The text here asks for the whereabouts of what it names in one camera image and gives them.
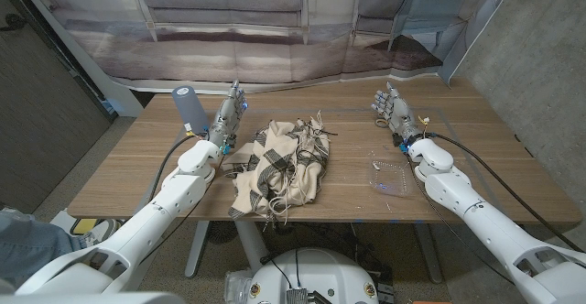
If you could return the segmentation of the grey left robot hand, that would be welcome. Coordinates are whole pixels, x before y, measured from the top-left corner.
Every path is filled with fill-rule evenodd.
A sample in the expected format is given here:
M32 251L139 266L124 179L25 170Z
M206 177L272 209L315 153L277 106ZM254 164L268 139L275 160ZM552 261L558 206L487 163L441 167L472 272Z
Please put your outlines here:
M224 154L235 145L236 132L247 106L244 90L240 88L239 81L234 80L214 116L207 137Z

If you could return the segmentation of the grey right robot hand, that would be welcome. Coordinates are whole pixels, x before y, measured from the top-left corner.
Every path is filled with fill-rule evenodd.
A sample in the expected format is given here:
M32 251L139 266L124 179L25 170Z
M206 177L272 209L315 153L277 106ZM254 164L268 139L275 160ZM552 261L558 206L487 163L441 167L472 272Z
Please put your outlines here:
M376 92L372 108L378 118L386 122L396 147L410 147L423 138L423 132L416 125L416 118L407 101L390 81L386 83L385 91Z

